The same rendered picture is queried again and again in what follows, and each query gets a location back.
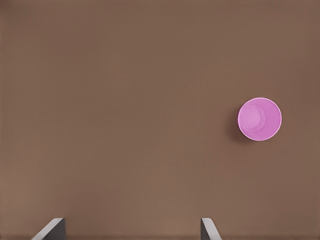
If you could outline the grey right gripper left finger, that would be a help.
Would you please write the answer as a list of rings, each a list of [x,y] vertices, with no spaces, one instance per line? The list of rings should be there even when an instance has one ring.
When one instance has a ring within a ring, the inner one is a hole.
[[[52,219],[31,240],[66,240],[66,221],[64,218]]]

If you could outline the pink bowl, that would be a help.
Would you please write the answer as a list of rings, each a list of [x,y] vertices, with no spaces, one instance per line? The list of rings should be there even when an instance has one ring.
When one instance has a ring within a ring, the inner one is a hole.
[[[239,109],[237,124],[244,136],[253,141],[271,139],[280,130],[282,113],[278,105],[265,97],[245,102]]]

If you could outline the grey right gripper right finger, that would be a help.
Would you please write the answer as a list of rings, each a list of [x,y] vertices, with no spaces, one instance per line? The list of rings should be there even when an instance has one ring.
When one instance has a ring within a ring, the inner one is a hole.
[[[208,217],[200,220],[200,240],[222,240],[213,220]]]

